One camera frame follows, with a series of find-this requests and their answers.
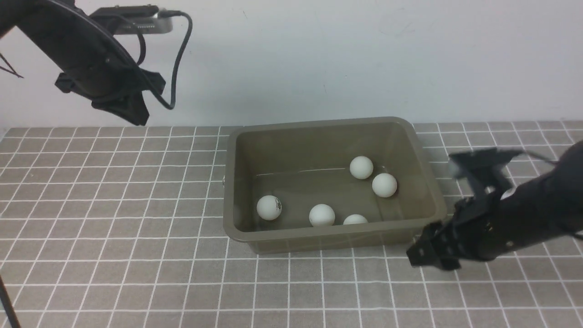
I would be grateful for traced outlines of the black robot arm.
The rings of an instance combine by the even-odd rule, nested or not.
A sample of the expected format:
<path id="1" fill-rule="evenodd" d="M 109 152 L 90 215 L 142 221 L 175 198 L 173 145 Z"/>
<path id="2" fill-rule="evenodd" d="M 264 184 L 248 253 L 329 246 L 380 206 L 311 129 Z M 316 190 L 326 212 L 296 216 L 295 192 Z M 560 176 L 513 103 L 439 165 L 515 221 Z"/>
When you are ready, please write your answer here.
<path id="1" fill-rule="evenodd" d="M 562 236 L 582 239 L 583 145 L 571 145 L 552 170 L 514 188 L 502 168 L 522 149 L 485 148 L 449 155 L 456 180 L 473 195 L 455 203 L 452 218 L 427 224 L 406 255 L 413 267 L 443 271 L 461 260 L 485 263 Z"/>
<path id="2" fill-rule="evenodd" d="M 1 34 L 19 28 L 60 69 L 56 87 L 92 102 L 92 107 L 145 125 L 143 91 L 162 92 L 160 73 L 139 68 L 111 33 L 73 1 L 3 0 Z"/>

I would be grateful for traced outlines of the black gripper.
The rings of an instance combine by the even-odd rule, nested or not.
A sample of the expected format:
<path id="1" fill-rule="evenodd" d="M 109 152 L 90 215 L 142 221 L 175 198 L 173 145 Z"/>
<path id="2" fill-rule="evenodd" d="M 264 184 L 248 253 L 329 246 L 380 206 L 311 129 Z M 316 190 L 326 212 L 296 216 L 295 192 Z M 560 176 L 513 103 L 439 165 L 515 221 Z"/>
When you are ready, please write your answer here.
<path id="1" fill-rule="evenodd" d="M 464 199 L 448 221 L 427 224 L 407 249 L 413 267 L 459 269 L 461 260 L 487 262 L 506 254 L 501 224 L 505 200 Z"/>
<path id="2" fill-rule="evenodd" d="M 61 69 L 56 87 L 93 102 L 93 108 L 108 112 L 136 126 L 145 126 L 149 112 L 143 91 L 162 92 L 166 81 L 160 73 L 133 68 L 114 59 L 56 59 Z"/>

